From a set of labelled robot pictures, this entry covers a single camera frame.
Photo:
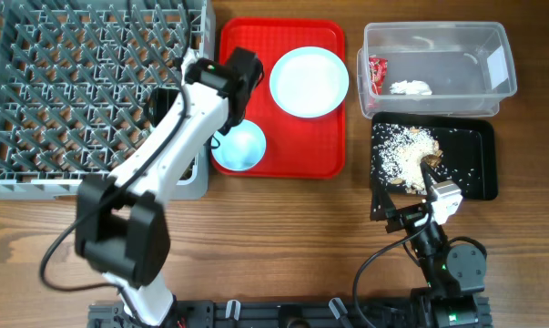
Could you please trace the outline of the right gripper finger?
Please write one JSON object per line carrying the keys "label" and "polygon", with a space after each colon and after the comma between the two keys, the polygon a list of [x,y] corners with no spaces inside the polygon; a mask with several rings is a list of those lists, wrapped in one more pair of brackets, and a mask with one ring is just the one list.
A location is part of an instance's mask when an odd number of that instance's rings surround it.
{"label": "right gripper finger", "polygon": [[391,197],[381,184],[374,184],[371,197],[371,220],[390,220],[395,215]]}
{"label": "right gripper finger", "polygon": [[424,183],[424,189],[426,191],[426,199],[428,201],[434,201],[435,196],[432,187],[438,183],[438,175],[433,168],[425,161],[420,164],[422,179]]}

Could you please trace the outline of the food scraps and rice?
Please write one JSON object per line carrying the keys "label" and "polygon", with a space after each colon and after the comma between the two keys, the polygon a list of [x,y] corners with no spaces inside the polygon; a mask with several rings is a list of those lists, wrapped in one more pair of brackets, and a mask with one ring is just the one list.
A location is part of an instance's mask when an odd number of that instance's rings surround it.
{"label": "food scraps and rice", "polygon": [[477,185],[479,158],[474,143],[479,136],[456,128],[422,128],[380,123],[372,136],[372,172],[394,190],[424,195],[420,164],[457,183],[464,191]]}

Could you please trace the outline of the light blue bowl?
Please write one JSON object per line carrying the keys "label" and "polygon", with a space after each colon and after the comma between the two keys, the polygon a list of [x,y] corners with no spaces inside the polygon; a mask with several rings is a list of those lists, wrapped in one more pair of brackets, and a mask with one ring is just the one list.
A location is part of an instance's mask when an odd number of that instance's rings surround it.
{"label": "light blue bowl", "polygon": [[210,141],[213,159],[231,171],[247,171],[264,157],[267,140],[264,132],[254,122],[244,119],[226,135],[216,132]]}

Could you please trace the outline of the light blue plate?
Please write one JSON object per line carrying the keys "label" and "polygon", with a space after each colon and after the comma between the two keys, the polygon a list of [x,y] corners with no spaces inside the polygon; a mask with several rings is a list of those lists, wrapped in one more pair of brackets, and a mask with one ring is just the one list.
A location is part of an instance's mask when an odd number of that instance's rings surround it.
{"label": "light blue plate", "polygon": [[286,113],[298,118],[330,114],[346,98],[348,70],[333,52],[303,46],[283,55],[269,76],[269,92]]}

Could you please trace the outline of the white napkin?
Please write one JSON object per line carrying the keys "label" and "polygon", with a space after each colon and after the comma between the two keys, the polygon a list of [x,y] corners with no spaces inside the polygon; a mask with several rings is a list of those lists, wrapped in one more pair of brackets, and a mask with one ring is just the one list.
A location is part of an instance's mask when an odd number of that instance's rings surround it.
{"label": "white napkin", "polygon": [[429,96],[432,94],[430,86],[420,80],[394,82],[390,86],[390,92],[393,95],[406,96]]}

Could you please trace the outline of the red snack wrapper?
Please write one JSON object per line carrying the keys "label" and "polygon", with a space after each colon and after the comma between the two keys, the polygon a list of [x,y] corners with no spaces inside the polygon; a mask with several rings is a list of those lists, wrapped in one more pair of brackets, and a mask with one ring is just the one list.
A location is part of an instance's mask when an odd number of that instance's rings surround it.
{"label": "red snack wrapper", "polygon": [[371,74],[371,91],[376,95],[382,94],[382,86],[387,75],[388,60],[376,56],[369,57]]}

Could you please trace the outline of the green bowl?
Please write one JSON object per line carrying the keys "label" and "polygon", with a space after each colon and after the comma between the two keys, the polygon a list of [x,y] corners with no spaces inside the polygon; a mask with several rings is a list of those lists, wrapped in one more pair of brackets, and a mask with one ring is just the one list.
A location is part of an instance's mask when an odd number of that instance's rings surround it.
{"label": "green bowl", "polygon": [[155,88],[143,106],[143,113],[153,128],[156,128],[169,112],[179,95],[176,88]]}

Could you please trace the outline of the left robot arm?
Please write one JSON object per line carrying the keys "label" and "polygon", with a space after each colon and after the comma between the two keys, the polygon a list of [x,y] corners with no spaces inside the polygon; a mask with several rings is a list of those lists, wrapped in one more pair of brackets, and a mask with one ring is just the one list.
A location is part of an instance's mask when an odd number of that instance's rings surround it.
{"label": "left robot arm", "polygon": [[225,64],[186,63],[173,87],[157,87],[144,111],[153,132],[107,178],[79,186],[75,251],[116,288],[130,323],[179,327],[176,296],[161,269],[170,250],[165,205],[192,160],[217,132],[242,122],[264,75],[258,55],[237,47]]}

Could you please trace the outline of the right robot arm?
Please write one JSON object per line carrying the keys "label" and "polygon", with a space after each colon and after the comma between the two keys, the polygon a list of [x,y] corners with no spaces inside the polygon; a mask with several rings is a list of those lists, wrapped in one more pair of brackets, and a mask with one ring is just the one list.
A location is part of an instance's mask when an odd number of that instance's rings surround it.
{"label": "right robot arm", "polygon": [[426,198],[405,208],[396,208],[387,188],[377,178],[372,181],[371,219],[385,221],[389,233],[405,236],[373,254],[358,270],[387,251],[402,247],[420,267],[426,285],[411,291],[410,319],[415,327],[491,327],[489,299],[482,297],[487,271],[487,250],[469,237],[448,238],[443,224],[463,201],[461,189],[420,164]]}

